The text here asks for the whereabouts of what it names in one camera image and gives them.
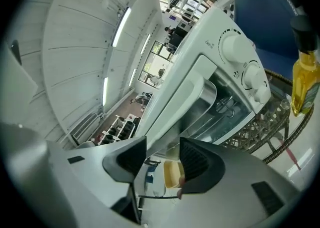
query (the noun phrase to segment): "person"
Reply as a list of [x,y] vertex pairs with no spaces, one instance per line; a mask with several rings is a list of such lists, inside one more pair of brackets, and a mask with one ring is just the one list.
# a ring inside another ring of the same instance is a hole
[[169,38],[171,38],[172,34],[175,32],[176,29],[170,29],[169,27],[165,27],[164,30],[168,32],[168,36]]
[[174,54],[175,53],[175,50],[172,49],[171,47],[169,47],[169,44],[168,43],[164,43],[164,46],[166,47],[166,50],[171,53],[171,54]]
[[165,69],[160,69],[158,71],[158,75],[159,75],[160,78],[164,75],[164,72],[165,72]]
[[130,100],[130,104],[132,104],[134,101],[136,101],[139,104],[141,104],[142,108],[145,108],[148,105],[150,98],[151,98],[151,97],[148,97],[147,94],[152,96],[150,93],[138,94],[134,99]]
[[155,87],[161,82],[161,79],[156,76],[152,76],[150,78],[150,81],[153,83],[153,86]]

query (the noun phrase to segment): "ceiling light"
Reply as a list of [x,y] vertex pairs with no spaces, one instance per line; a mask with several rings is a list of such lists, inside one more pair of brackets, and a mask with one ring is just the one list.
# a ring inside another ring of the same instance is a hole
[[133,79],[134,79],[134,77],[135,77],[136,71],[137,71],[137,70],[134,69],[133,72],[132,72],[131,79],[130,79],[130,82],[129,82],[129,86],[131,86],[131,84],[132,84],[132,81],[133,81]]
[[103,82],[102,106],[104,106],[107,101],[107,86],[108,86],[108,78],[105,78]]
[[113,46],[113,47],[117,47],[117,44],[118,44],[118,41],[119,41],[121,32],[122,32],[122,30],[124,29],[124,26],[125,26],[125,24],[126,24],[126,22],[127,22],[127,19],[128,19],[128,17],[129,17],[130,13],[131,13],[131,8],[128,7],[128,8],[125,10],[124,15],[122,16],[122,19],[121,19],[121,21],[120,21],[120,24],[119,24],[119,26],[118,26],[118,28],[117,28],[117,30],[116,30],[115,37],[114,37],[113,42],[112,42],[112,46]]
[[142,47],[142,49],[141,49],[141,52],[140,52],[140,54],[142,54],[143,52],[144,52],[144,50],[145,50],[145,48],[146,48],[146,46],[147,46],[147,43],[148,43],[148,41],[149,41],[149,39],[150,39],[150,34],[147,36],[147,38],[146,38],[146,40],[145,40],[145,42],[144,42],[144,44],[143,44],[143,47]]

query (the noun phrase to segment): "ceiling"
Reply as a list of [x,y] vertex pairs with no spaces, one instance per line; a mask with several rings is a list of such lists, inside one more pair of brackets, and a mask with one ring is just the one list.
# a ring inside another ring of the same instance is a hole
[[[113,48],[117,12],[126,7],[132,12]],[[25,0],[6,36],[18,40],[22,66],[38,85],[22,124],[62,147],[70,143],[88,114],[106,112],[130,90],[143,38],[160,22],[155,0]]]

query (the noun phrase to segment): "black object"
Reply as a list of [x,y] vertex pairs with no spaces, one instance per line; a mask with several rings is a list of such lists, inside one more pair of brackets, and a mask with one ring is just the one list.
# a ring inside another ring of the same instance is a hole
[[15,56],[19,64],[22,65],[18,40],[13,40],[13,42],[11,43],[11,51],[13,52],[13,55]]
[[107,134],[104,138],[105,138],[105,139],[113,139],[113,136],[112,136],[112,135]]
[[104,170],[115,181],[130,184],[127,195],[118,200],[111,209],[136,223],[140,223],[140,219],[133,182],[146,159],[146,150],[147,138],[143,136],[133,144],[115,151],[113,155],[107,155],[102,161]]
[[268,215],[283,207],[284,203],[265,181],[251,184]]
[[139,195],[140,198],[155,198],[155,199],[169,199],[169,198],[178,198],[177,196],[170,196],[170,197],[156,197],[156,196],[146,196],[146,195]]
[[149,166],[155,166],[155,167],[157,167],[161,162],[159,162],[159,161],[154,161],[154,160],[150,160],[150,157],[149,157],[149,158],[147,158],[147,159],[144,161],[144,163],[145,163],[146,165],[149,165]]
[[188,34],[188,32],[186,31],[186,30],[184,30],[184,29],[182,29],[182,28],[180,28],[180,27],[177,27],[176,29],[175,29],[175,32],[174,32],[176,35],[178,35],[178,36],[180,36],[180,37],[182,37],[182,38],[184,38],[187,34]]
[[123,136],[123,137],[126,137],[128,133],[126,131],[121,131],[120,135]]
[[181,41],[183,40],[183,38],[179,35],[177,35],[176,33],[174,33],[168,43],[168,46],[170,48],[172,48],[171,46],[174,46],[176,48],[178,48],[179,44],[181,43]]
[[109,129],[109,134],[110,134],[110,135],[115,135],[116,132],[117,132],[117,131],[116,131],[114,128],[110,128],[110,129]]
[[299,0],[290,0],[294,7],[298,8],[301,6],[301,3]]
[[80,145],[80,143],[78,142],[78,140],[75,138],[74,135],[71,135],[71,138],[74,140],[74,142],[76,143],[77,146]]
[[165,69],[160,69],[159,71],[158,71],[158,75],[159,75],[159,77],[162,77],[163,75],[164,75],[164,72],[165,72],[166,70]]
[[129,129],[129,130],[131,131],[131,129],[133,128],[133,126],[134,126],[134,125],[133,125],[132,122],[131,122],[131,124],[126,123],[124,127],[125,127],[125,129]]
[[180,160],[185,175],[182,193],[204,193],[224,176],[224,161],[215,153],[201,147],[198,140],[180,138]]
[[303,53],[317,49],[317,34],[306,15],[298,15],[291,19],[291,27],[298,49]]
[[152,93],[145,93],[145,95],[148,97],[148,98],[151,98],[152,97]]
[[104,139],[104,140],[102,141],[102,145],[109,144],[109,143],[113,143],[113,142],[114,142],[113,139]]
[[131,132],[131,129],[128,128],[128,127],[124,127],[124,128],[123,128],[123,131],[125,131],[125,132],[127,132],[127,133],[130,133],[130,132]]
[[76,157],[72,157],[72,158],[68,158],[68,161],[70,164],[79,162],[81,160],[84,160],[85,158],[81,157],[81,156],[76,156]]
[[185,16],[187,16],[187,17],[190,18],[190,17],[191,17],[191,14],[190,14],[190,13],[192,13],[192,12],[193,12],[192,9],[187,8],[187,9],[183,12],[183,15],[184,15],[184,16],[182,16],[182,19],[185,20],[186,22],[190,22],[191,19],[188,19],[188,18],[186,18]]

